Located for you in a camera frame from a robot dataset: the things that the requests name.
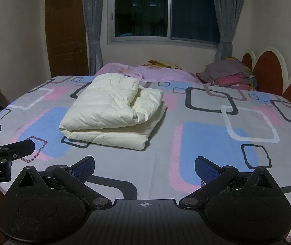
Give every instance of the curtain tieback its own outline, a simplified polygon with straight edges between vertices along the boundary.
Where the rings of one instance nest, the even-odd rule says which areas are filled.
[[[96,40],[96,39],[89,40],[89,45],[94,45],[94,44],[98,44],[98,43],[100,43],[99,40]]]
[[[221,37],[220,42],[222,43],[232,43],[232,38],[230,37]]]

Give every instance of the stack of folded blankets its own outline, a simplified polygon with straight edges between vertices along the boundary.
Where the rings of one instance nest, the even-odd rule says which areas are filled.
[[[69,108],[59,130],[72,140],[142,150],[167,105],[163,92],[117,73],[97,76]]]
[[[211,83],[212,86],[242,90],[255,90],[257,86],[251,70],[236,58],[211,63],[202,73],[196,75],[200,80]]]

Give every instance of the headboard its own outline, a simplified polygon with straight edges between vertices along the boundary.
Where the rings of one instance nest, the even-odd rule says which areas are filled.
[[[252,64],[257,91],[280,95],[291,102],[291,78],[288,78],[287,66],[279,50],[266,48],[256,58],[252,51],[246,51],[242,62],[249,68]]]

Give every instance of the gray curtain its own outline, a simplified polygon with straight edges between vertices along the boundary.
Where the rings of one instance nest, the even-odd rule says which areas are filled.
[[[89,75],[103,66],[100,49],[100,31],[103,0],[82,0],[85,29],[89,41]]]
[[[232,40],[244,0],[214,0],[214,2],[220,32],[220,43],[215,61],[220,61],[232,56]]]

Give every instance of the logo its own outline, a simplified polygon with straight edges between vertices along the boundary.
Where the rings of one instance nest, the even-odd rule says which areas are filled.
[[[144,202],[144,203],[141,203],[141,205],[142,205],[144,208],[146,208],[146,207],[148,207],[148,206],[151,205],[151,204],[149,204],[149,203],[147,203],[147,202]]]

